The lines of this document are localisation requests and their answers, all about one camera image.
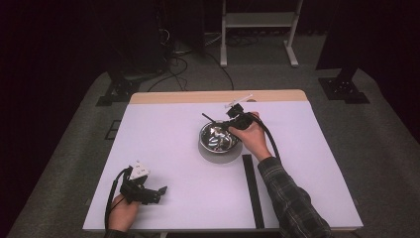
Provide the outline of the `white metal stand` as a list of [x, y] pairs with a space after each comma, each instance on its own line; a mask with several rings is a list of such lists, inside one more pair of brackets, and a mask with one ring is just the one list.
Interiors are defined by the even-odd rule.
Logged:
[[221, 46], [220, 66], [226, 67], [227, 45], [226, 35], [229, 29], [239, 28], [288, 28], [288, 39], [283, 42], [289, 63], [292, 67], [298, 67], [299, 63], [292, 48], [296, 28], [300, 18], [303, 0], [297, 0], [295, 10], [292, 12], [274, 13], [229, 13], [226, 9], [227, 0], [222, 0], [221, 20]]

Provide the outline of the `steel bowl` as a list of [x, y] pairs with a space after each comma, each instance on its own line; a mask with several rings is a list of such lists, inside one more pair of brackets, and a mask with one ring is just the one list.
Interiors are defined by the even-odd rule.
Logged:
[[233, 150], [240, 140], [222, 125], [207, 123], [199, 132], [199, 143], [208, 152], [225, 154]]

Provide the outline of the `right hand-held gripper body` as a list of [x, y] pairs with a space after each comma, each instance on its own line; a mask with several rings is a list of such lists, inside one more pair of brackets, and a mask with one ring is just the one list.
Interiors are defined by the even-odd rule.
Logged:
[[228, 108], [226, 114], [230, 118], [229, 121], [225, 122], [228, 127], [246, 130], [253, 123], [253, 120], [247, 113], [244, 112], [244, 108], [241, 106], [241, 102], [249, 99], [250, 97], [251, 95], [249, 94], [245, 97], [235, 99], [226, 105], [226, 108]]

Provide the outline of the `dark equipment cabinet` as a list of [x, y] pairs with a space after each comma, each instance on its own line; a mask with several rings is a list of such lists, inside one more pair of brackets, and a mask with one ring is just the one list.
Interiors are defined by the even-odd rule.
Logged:
[[166, 67], [160, 44], [154, 0], [111, 0], [112, 42], [120, 56], [141, 72], [161, 72]]

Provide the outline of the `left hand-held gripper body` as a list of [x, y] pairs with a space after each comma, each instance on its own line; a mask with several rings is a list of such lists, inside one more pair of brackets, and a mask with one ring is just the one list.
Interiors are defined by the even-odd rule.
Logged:
[[150, 199], [159, 195], [158, 190], [145, 188], [145, 182], [150, 171], [139, 161], [132, 166], [122, 170], [123, 181], [120, 186], [120, 193], [125, 196], [127, 201], [138, 201], [141, 204], [150, 204]]

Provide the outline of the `person's left hand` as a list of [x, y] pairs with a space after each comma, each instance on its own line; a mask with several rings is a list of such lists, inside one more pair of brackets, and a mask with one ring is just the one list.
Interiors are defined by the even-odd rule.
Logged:
[[108, 228], [127, 232], [136, 220], [139, 207], [139, 202], [129, 203], [123, 194], [117, 195], [111, 204]]

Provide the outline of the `thin black chopstick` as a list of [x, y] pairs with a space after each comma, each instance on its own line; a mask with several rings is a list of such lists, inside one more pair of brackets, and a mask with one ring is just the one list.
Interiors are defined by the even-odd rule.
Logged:
[[205, 113], [201, 113], [201, 115], [205, 117], [206, 119], [208, 119], [212, 124], [221, 124], [223, 122], [223, 121], [221, 122], [221, 121], [212, 119], [210, 116], [206, 115]]

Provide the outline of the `black stand base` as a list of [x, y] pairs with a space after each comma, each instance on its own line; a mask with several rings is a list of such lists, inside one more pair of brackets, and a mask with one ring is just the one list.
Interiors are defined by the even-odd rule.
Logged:
[[97, 106], [111, 106], [114, 102], [129, 102], [132, 95], [140, 87], [140, 83], [134, 79], [127, 79], [121, 71], [111, 70], [108, 72], [111, 83], [105, 94], [96, 102]]
[[368, 98], [353, 83], [357, 69], [356, 66], [346, 66], [336, 77], [318, 79], [329, 100], [343, 100], [347, 104], [369, 104]]

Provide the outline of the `row of black chopsticks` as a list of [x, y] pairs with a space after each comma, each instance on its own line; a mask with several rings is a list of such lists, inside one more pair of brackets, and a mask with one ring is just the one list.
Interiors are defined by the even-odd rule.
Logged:
[[263, 211], [251, 155], [242, 155], [254, 221], [257, 229], [264, 229]]

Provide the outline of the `person's right hand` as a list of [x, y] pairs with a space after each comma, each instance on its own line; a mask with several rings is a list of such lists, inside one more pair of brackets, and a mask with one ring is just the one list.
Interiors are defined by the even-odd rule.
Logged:
[[246, 130], [230, 127], [229, 131], [243, 142], [245, 147], [259, 162], [271, 157], [271, 152], [266, 144], [264, 130], [257, 122], [253, 122]]

